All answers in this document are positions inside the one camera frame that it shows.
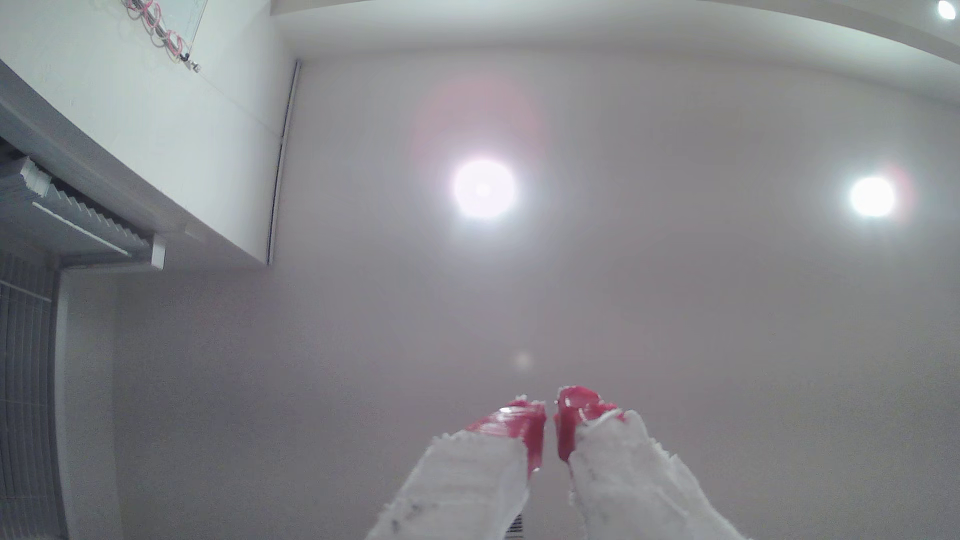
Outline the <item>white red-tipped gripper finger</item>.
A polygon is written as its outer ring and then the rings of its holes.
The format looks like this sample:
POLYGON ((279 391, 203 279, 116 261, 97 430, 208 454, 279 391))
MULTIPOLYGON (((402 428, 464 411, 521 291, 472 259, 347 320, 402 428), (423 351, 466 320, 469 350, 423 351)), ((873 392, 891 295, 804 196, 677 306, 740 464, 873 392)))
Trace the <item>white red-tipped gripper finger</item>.
POLYGON ((517 397, 435 437, 366 539, 504 539, 543 462, 546 405, 517 397))
POLYGON ((642 416, 583 386, 558 389, 558 457, 585 539, 744 539, 642 416))

